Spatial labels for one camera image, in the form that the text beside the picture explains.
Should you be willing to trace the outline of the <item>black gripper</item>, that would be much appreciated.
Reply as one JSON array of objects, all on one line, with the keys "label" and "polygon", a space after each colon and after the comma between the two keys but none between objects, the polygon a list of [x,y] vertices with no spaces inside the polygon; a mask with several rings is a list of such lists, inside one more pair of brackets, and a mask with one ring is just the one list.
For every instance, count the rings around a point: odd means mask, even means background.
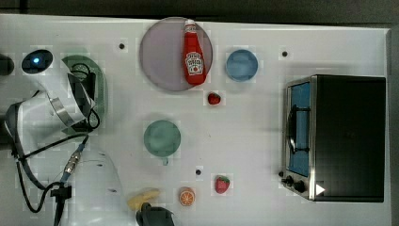
[{"label": "black gripper", "polygon": [[94,111],[94,94],[96,84],[96,73],[90,70],[85,63],[75,63],[71,69],[72,94],[77,102],[79,110],[85,116],[82,121],[74,124],[72,129],[75,132],[92,132],[98,125],[90,124],[90,117],[98,117]]}]

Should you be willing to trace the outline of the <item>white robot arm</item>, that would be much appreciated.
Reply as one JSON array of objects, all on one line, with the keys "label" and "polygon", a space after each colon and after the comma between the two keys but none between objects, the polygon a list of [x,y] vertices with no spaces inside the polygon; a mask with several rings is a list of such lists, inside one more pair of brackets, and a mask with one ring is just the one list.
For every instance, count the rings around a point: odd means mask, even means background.
[{"label": "white robot arm", "polygon": [[13,61],[33,89],[4,119],[25,207],[50,214],[45,226],[134,226],[114,164],[94,143],[96,75],[72,71],[47,49]]}]

